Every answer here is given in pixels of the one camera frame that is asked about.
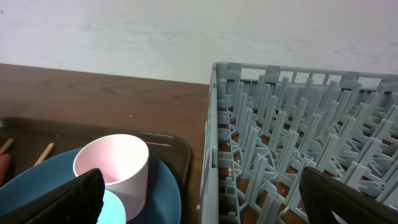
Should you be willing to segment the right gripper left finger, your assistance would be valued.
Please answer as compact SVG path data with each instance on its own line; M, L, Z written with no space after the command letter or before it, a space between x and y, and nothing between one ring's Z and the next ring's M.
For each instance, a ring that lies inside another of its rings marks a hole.
M101 171L91 169L1 216L1 224L96 223L104 205L104 191Z

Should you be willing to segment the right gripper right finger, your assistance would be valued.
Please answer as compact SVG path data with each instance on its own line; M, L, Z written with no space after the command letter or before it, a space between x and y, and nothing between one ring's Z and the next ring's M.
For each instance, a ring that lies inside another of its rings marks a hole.
M299 191L310 223L397 223L397 211L313 167L304 167Z

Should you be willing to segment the orange carrot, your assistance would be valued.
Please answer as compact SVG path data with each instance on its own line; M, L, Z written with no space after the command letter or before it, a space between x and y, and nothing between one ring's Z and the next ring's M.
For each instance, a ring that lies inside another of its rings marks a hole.
M0 157L0 185L4 182L4 178L7 174L8 168L11 163L11 156L9 154L3 154Z

